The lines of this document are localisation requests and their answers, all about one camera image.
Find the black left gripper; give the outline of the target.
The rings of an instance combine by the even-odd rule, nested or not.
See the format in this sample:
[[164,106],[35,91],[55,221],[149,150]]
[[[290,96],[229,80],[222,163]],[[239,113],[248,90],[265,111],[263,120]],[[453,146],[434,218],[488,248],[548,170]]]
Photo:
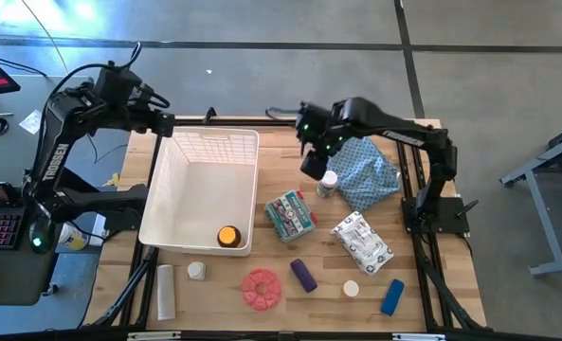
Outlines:
[[121,129],[145,134],[150,130],[162,137],[171,137],[175,126],[175,116],[160,113],[147,104],[125,104],[122,106],[123,121]]

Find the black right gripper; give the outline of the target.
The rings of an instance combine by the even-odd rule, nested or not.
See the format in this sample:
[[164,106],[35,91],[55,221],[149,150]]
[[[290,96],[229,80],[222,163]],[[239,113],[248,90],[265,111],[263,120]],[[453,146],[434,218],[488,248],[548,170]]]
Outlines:
[[300,170],[314,180],[321,180],[327,171],[328,156],[336,154],[345,143],[341,126],[329,123],[331,112],[312,102],[299,104],[296,123],[300,124],[300,152],[307,144],[311,146],[300,166]]

